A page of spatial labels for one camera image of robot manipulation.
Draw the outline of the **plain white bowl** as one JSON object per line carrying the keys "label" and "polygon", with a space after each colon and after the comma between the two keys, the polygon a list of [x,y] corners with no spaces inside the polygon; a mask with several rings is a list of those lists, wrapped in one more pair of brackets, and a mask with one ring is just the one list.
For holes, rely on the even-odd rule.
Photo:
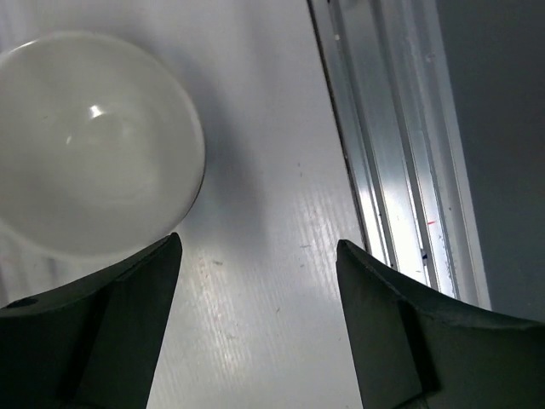
{"label": "plain white bowl", "polygon": [[104,259],[168,234],[194,204],[206,147],[161,61],[97,32],[1,54],[1,229],[37,251]]}

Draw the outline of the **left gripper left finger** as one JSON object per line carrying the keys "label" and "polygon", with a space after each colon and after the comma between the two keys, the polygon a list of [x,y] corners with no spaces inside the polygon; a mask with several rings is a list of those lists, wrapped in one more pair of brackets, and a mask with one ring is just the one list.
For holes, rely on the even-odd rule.
{"label": "left gripper left finger", "polygon": [[177,233],[1,309],[3,408],[144,408],[181,266]]}

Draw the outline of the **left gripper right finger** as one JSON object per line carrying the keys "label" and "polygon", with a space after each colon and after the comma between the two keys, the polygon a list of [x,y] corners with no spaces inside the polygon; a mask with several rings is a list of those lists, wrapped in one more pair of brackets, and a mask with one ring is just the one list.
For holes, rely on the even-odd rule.
{"label": "left gripper right finger", "polygon": [[347,240],[336,254],[364,407],[543,407],[543,323],[448,297]]}

